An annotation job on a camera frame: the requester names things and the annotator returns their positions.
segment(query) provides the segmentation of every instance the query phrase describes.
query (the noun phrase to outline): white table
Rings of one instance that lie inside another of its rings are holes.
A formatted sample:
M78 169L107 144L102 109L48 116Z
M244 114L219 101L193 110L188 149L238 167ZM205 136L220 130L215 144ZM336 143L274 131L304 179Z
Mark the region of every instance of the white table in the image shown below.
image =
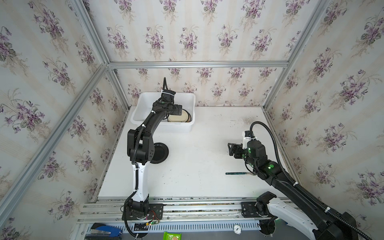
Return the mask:
M127 156L127 133L132 124L132 107L99 193L99 199L127 198L132 193L133 170ZM154 133L154 142L165 143L168 158L149 164L150 197L257 197L266 191L284 195L252 175L225 175L247 172L242 159L228 155L227 144L242 143L242 131L254 121L267 124L257 107L196 107L195 123L190 133ZM268 132L255 125L253 132L265 145L268 158L276 161Z

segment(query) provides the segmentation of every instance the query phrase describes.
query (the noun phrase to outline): black round plate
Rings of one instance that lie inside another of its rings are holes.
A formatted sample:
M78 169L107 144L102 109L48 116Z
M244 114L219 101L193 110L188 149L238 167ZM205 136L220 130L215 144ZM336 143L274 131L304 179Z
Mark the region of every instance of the black round plate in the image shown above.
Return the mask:
M167 159L169 154L169 149L167 145L161 142L157 142L154 145L155 145L155 153L150 163L158 164Z

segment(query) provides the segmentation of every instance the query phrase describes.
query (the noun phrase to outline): cable tie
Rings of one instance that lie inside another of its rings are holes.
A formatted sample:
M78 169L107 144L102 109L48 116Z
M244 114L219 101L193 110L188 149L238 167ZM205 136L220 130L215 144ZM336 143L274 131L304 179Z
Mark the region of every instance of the cable tie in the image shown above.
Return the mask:
M171 96L175 96L175 95L173 95L172 93L166 93L166 92L164 92L163 89L161 89L161 93L165 93L165 94L169 94L169 95L171 95Z

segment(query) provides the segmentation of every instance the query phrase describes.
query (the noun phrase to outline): white plastic bin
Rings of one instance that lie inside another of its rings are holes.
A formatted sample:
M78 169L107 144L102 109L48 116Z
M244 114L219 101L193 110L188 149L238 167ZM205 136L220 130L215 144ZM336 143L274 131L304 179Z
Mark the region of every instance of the white plastic bin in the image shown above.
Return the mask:
M153 103L161 97L161 92L143 92L140 94L137 106L132 113L131 122L139 126L147 118L152 110ZM175 104L182 105L192 117L190 122L168 122L166 119L161 121L156 132L187 133L192 130L195 122L195 103L196 96L193 93L176 93Z

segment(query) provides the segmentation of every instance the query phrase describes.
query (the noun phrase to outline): floral wallpaper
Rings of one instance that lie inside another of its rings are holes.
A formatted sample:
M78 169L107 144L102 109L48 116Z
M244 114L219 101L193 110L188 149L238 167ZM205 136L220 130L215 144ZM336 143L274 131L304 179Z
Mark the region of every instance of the floral wallpaper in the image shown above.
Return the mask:
M129 103L145 91L194 93L197 106L262 106L281 68L169 68L115 70Z
M330 1L267 109L304 186L373 239L384 234L383 34L382 1Z
M234 61L287 59L318 0L83 2L111 61Z
M102 109L95 103L95 92L96 102L105 104ZM116 100L108 79L102 78L13 212L14 221L6 224L0 239L17 239L18 234L24 234L25 240L54 234L68 238L80 205L96 197L98 180L119 134L124 112ZM2 186L8 184L6 178L0 182ZM30 221L29 216L37 221Z
M1 200L100 62L67 0L0 1L0 22ZM0 239L67 238L80 204L92 200L123 114L103 78Z

